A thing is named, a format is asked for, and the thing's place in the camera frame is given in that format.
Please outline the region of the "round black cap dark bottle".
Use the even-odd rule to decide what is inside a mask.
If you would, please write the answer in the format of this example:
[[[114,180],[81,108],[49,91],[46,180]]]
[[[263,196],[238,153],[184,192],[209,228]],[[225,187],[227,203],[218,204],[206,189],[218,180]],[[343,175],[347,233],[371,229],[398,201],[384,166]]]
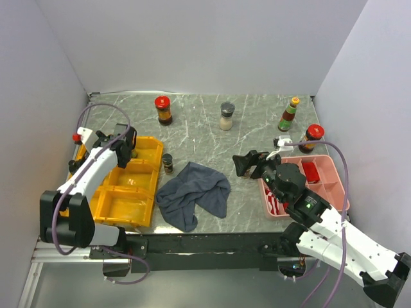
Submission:
[[[74,175],[77,172],[77,170],[80,168],[81,162],[79,160],[70,160],[68,162],[68,166],[69,166],[69,173],[71,175]]]

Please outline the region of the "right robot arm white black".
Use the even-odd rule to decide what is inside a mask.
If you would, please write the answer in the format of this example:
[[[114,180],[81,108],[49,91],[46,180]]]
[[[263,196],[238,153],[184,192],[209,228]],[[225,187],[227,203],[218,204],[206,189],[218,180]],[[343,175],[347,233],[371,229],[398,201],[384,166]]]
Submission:
[[[281,248],[287,255],[311,255],[343,270],[364,293],[383,307],[393,307],[410,274],[410,255],[389,250],[365,235],[327,200],[306,186],[297,164],[282,162],[279,155],[252,150],[233,156],[236,174],[251,167],[252,179],[262,179],[293,219],[282,234]]]

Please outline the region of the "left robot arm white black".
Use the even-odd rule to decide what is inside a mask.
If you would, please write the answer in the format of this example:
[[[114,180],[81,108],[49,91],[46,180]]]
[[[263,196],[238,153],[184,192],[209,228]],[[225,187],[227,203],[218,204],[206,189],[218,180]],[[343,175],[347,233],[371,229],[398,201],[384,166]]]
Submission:
[[[129,124],[117,124],[114,133],[105,135],[79,127],[73,135],[87,153],[80,160],[72,160],[71,178],[55,191],[44,191],[40,197],[40,239],[52,243],[59,250],[63,245],[71,249],[105,246],[115,258],[128,251],[123,227],[95,222],[91,200],[99,185],[116,167],[126,168],[136,146],[137,132]]]

